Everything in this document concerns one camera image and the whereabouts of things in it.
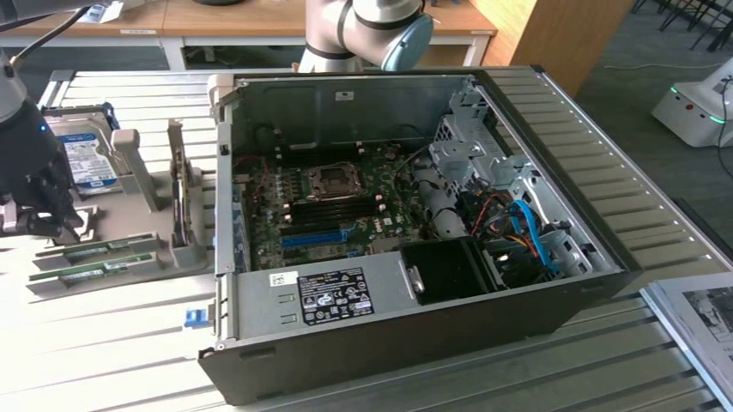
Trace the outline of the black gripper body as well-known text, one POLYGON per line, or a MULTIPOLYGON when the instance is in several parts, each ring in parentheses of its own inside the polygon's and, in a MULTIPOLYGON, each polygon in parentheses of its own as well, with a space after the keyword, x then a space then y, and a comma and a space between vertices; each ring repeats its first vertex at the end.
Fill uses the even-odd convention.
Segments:
POLYGON ((26 100, 2 123, 2 194, 42 196, 36 174, 54 159, 67 156, 36 105, 26 100))

